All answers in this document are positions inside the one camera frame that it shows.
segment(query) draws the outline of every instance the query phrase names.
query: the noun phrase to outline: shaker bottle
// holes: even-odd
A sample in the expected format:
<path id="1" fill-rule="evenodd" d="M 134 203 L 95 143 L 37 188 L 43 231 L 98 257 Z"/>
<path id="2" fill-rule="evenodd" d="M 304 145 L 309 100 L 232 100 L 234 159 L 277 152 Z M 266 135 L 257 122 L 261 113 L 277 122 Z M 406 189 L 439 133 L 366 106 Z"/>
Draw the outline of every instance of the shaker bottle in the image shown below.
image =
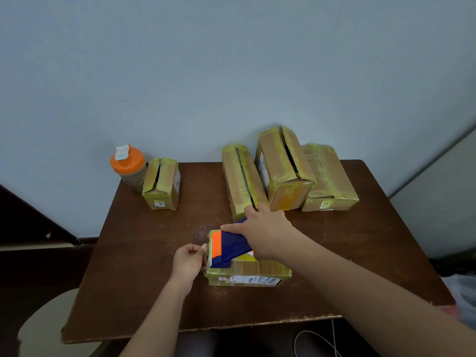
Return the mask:
<path id="1" fill-rule="evenodd" d="M 134 194 L 142 194 L 147 166 L 144 154 L 130 145 L 116 147 L 110 160 L 111 167 L 124 180 Z"/>

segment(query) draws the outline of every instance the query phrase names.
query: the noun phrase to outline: wooden table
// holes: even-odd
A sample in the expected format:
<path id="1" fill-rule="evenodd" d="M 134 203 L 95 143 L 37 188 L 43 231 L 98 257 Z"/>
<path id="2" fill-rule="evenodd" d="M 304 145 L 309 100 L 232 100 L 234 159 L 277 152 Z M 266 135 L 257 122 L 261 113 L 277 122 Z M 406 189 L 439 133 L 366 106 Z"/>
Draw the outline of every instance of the wooden table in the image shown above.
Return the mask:
<path id="1" fill-rule="evenodd" d="M 348 211 L 286 212 L 304 234 L 436 306 L 449 291 L 365 163 L 342 164 L 360 202 Z M 130 337 L 167 282 L 174 252 L 203 243 L 231 222 L 221 163 L 180 163 L 177 211 L 150 210 L 121 182 L 63 331 L 67 343 Z M 297 273 L 276 288 L 210 287 L 199 275 L 180 330 L 256 326 L 339 317 Z"/>

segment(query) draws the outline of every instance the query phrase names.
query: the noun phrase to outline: package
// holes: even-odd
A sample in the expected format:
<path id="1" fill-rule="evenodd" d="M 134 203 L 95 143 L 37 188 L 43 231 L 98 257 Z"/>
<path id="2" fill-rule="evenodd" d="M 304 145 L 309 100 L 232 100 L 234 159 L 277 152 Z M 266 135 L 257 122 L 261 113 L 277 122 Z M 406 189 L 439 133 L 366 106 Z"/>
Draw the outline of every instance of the package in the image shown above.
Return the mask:
<path id="1" fill-rule="evenodd" d="M 358 196 L 334 148 L 306 144 L 302 149 L 316 176 L 316 183 L 301 206 L 303 212 L 348 210 L 358 202 Z"/>
<path id="2" fill-rule="evenodd" d="M 142 196 L 150 208 L 177 210 L 179 191 L 179 163 L 165 157 L 152 159 L 142 188 Z"/>
<path id="3" fill-rule="evenodd" d="M 275 287 L 292 275 L 290 269 L 273 260 L 257 261 L 253 252 L 231 260 L 231 268 L 211 268 L 211 250 L 208 248 L 205 277 L 211 286 Z"/>
<path id="4" fill-rule="evenodd" d="M 255 164 L 271 210 L 299 208 L 316 181 L 298 138 L 282 125 L 259 134 Z"/>
<path id="5" fill-rule="evenodd" d="M 244 209 L 248 205 L 255 209 L 259 203 L 269 206 L 263 184 L 246 146 L 238 144 L 224 147 L 221 150 L 221 160 L 233 221 L 245 216 Z"/>

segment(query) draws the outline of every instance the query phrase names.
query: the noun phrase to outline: wall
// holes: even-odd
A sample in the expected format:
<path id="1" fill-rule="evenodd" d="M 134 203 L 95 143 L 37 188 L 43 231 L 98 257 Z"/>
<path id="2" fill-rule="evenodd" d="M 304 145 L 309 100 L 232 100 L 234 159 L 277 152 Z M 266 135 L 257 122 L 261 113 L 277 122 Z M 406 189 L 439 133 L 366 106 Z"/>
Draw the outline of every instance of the wall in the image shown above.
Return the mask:
<path id="1" fill-rule="evenodd" d="M 476 120 L 475 0 L 0 0 L 0 184 L 97 236 L 108 160 L 283 123 L 391 193 Z"/>
<path id="2" fill-rule="evenodd" d="M 430 258 L 476 247 L 476 130 L 391 202 Z"/>

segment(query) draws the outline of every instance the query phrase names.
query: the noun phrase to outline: floor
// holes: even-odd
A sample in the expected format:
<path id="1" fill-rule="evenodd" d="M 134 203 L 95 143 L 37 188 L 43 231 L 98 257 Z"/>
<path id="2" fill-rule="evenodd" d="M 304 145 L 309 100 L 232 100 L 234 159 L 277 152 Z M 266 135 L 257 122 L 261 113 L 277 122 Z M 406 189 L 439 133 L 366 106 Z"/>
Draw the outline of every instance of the floor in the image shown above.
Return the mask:
<path id="1" fill-rule="evenodd" d="M 28 354 L 27 347 L 29 345 L 34 345 L 36 348 L 34 355 L 45 355 L 41 354 L 38 345 L 46 346 L 47 338 L 44 338 L 40 343 L 32 344 L 30 342 L 28 345 L 25 342 L 25 336 L 28 336 L 29 331 L 35 330 L 35 328 L 31 327 L 34 324 L 33 318 L 27 324 L 25 322 L 36 313 L 33 317 L 39 317 L 37 320 L 41 321 L 41 330 L 47 330 L 48 326 L 64 323 L 62 318 L 67 318 L 68 308 L 74 300 L 75 292 L 72 290 L 79 287 L 93 250 L 94 244 L 89 244 L 67 248 L 0 252 L 0 275 L 2 275 L 0 354 L 2 356 L 28 357 L 32 355 L 31 352 Z M 63 304 L 60 307 L 56 306 L 53 309 L 55 312 L 47 312 L 45 308 L 41 309 L 42 306 L 62 294 L 65 296 Z M 18 341 L 21 328 L 22 346 Z M 213 346 L 215 356 L 293 356 L 294 336 L 301 330 L 314 331 L 333 343 L 332 322 L 325 320 L 235 328 L 207 332 L 206 334 L 183 334 L 178 339 L 176 356 L 191 356 L 187 354 L 190 347 L 193 347 L 192 355 L 199 356 L 198 347 L 207 348 L 207 345 Z M 334 332 L 336 347 L 343 357 L 377 356 L 377 353 L 344 319 L 334 320 Z M 116 357 L 126 343 L 127 340 L 103 343 L 100 350 L 98 349 L 91 356 Z M 84 353 L 89 356 L 87 351 L 92 348 L 92 346 L 69 346 L 76 346 L 76 349 L 68 349 L 65 356 L 83 356 Z M 60 350 L 63 347 L 59 346 L 54 355 L 62 356 Z M 297 355 L 299 357 L 334 356 L 335 353 L 334 349 L 327 346 L 319 337 L 303 334 L 297 340 Z"/>

